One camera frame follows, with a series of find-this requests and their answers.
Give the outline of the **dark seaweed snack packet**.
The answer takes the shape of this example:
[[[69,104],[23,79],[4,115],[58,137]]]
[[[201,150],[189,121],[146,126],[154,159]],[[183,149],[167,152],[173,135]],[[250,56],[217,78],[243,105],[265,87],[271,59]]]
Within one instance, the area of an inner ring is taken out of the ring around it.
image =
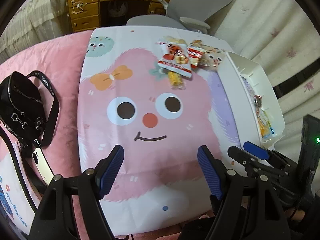
[[[259,95],[255,95],[254,96],[254,105],[258,108],[261,108],[262,107],[262,97],[259,96]]]

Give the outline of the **orange white snack box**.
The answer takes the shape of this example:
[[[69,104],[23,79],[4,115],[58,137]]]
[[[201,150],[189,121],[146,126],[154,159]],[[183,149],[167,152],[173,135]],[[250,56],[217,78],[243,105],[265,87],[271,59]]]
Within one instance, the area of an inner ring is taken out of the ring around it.
[[[172,89],[179,89],[179,90],[185,89],[185,85],[184,85],[183,79],[180,76],[180,74],[178,74],[176,72],[169,71],[168,72],[168,79],[169,79],[169,83],[170,83],[170,86]]]

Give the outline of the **clear bag brown pastry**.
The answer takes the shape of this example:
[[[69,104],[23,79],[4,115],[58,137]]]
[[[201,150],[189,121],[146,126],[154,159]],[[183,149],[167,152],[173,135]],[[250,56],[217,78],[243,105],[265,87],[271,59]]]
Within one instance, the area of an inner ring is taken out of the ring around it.
[[[218,66],[225,57],[225,51],[223,49],[214,48],[207,45],[203,45],[202,48],[205,50],[205,52],[200,59],[199,66],[217,70]]]

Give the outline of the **red-trim clear snack bag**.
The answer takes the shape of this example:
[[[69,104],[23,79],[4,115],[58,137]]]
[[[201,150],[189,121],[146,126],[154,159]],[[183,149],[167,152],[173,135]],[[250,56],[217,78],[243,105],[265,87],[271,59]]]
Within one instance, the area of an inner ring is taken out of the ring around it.
[[[202,47],[200,40],[195,40],[187,48],[189,62],[192,68],[196,68],[206,50]]]

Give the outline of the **red white cracker bag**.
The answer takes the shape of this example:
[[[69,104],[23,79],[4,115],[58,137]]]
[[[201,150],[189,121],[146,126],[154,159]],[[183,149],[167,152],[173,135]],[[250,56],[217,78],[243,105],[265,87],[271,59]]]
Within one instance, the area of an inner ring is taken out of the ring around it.
[[[158,66],[184,77],[191,78],[192,71],[187,46],[174,42],[159,42],[159,46],[163,55],[158,61]]]

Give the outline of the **yellow egg-roll snack bag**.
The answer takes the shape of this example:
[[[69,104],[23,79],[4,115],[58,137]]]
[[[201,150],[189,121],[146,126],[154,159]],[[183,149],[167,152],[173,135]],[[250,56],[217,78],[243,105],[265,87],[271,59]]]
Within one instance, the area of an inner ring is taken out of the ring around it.
[[[258,120],[258,125],[263,139],[267,139],[274,135],[274,130],[266,112],[261,107],[255,105],[255,112]]]

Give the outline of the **white smartphone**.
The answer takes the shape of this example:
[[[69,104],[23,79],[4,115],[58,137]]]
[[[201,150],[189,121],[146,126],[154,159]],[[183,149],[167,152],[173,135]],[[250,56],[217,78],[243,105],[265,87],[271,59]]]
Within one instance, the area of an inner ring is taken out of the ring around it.
[[[50,168],[41,148],[35,148],[32,153],[33,161],[46,185],[49,185],[54,178],[54,173]]]

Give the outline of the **cartoon pink table mat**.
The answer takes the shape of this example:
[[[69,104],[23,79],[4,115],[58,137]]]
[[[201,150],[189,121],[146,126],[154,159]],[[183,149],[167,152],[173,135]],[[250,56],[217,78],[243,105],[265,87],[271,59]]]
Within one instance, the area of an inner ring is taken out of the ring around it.
[[[193,31],[147,26],[100,28],[89,39],[78,98],[79,157],[92,168],[112,148],[124,161],[104,215],[117,235],[172,226],[207,212],[210,190],[197,161],[205,145],[231,164],[238,131],[216,72],[200,69],[173,89],[158,66],[167,38],[226,52],[227,42]]]

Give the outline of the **white plastic organizer bin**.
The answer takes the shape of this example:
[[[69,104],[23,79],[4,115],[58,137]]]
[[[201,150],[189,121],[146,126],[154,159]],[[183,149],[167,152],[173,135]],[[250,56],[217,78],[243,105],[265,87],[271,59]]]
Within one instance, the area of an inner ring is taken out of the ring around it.
[[[228,51],[217,68],[236,123],[240,145],[250,141],[269,148],[283,137],[285,121],[271,83],[258,63]],[[254,96],[262,97],[262,110],[269,117],[274,135],[261,137]]]

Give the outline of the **pink bed blanket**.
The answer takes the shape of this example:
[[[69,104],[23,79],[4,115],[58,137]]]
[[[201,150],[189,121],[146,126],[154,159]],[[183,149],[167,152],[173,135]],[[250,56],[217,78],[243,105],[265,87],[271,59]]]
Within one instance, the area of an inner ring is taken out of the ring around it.
[[[60,103],[52,143],[43,150],[54,173],[80,175],[77,108],[80,74],[92,31],[83,31],[36,44],[1,64],[1,79],[12,72],[43,72]],[[14,227],[28,234],[35,216],[19,185],[12,158],[1,141],[1,211]]]

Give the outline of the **floral white curtain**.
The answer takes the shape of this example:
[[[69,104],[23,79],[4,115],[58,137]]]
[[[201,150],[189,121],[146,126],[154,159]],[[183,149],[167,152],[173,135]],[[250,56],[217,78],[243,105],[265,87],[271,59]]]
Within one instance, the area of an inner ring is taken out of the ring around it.
[[[259,63],[272,86],[319,59],[319,33],[295,0],[233,0],[214,16],[211,33]]]

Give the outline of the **grey office chair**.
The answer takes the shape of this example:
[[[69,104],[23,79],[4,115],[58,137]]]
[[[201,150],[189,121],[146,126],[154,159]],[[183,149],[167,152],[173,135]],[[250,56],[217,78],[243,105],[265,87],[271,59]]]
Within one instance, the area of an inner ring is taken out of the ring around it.
[[[210,25],[206,20],[229,5],[232,0],[157,0],[163,5],[166,14],[136,16],[127,25],[158,26],[199,33],[208,33]]]

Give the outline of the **beige covered cabinet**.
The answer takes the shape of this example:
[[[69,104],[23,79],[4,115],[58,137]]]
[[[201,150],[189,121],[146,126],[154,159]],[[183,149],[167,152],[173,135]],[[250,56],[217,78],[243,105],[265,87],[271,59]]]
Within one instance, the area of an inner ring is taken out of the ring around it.
[[[26,0],[1,35],[1,63],[35,44],[71,32],[67,0]]]

